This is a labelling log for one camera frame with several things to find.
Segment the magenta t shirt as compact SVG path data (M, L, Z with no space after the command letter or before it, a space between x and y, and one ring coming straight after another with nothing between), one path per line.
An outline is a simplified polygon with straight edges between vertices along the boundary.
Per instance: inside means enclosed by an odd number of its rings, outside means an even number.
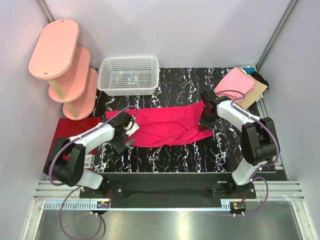
M165 145L182 146L213 136L213 131L201 131L198 121L204 104L162 108L141 108L135 123L139 129L128 138L135 147L157 148Z

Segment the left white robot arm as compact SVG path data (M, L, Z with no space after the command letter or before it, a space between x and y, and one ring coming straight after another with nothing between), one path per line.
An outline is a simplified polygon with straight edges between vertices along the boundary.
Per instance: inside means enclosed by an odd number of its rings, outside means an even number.
M108 142L117 153L122 153L133 142L130 137L139 129L135 118L123 111L101 120L91 129L71 137L58 137L43 167L43 173L54 186L83 187L97 198L111 191L108 180L85 168L86 155Z

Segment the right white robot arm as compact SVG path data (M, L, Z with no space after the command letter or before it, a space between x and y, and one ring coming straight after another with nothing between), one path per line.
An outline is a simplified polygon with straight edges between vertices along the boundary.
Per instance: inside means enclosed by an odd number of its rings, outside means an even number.
M213 90L200 94L204 104L198 126L200 131L213 129L217 119L225 119L241 132L242 160L226 183L211 187L212 197L239 198L244 195L257 172L274 165L280 156L280 147L274 121L260 118L242 109L237 99L218 97Z

